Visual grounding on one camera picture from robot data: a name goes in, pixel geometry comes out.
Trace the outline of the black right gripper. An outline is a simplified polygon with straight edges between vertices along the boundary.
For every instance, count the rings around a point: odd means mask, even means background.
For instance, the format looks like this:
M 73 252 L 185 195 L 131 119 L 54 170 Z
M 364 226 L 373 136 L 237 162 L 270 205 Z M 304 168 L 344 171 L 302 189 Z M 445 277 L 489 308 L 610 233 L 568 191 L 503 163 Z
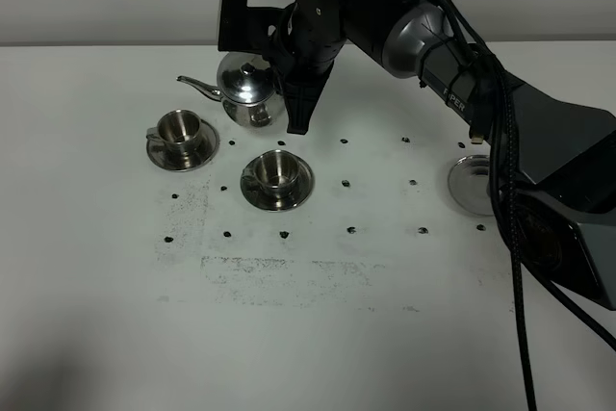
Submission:
M 282 16 L 282 31 L 268 58 L 282 88 L 287 132 L 306 135 L 313 112 L 343 45 L 350 41 L 391 75 L 404 18 L 404 0 L 295 0 Z

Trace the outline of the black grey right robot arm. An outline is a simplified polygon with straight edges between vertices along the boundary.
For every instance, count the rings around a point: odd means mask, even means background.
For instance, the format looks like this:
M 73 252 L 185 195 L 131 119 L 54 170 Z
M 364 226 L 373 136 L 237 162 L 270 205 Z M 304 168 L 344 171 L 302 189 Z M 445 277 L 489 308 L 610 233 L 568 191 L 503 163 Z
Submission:
M 563 303 L 615 306 L 615 117 L 507 71 L 453 0 L 294 0 L 266 58 L 303 135 L 342 45 L 417 78 L 487 143 L 488 196 L 515 263 Z

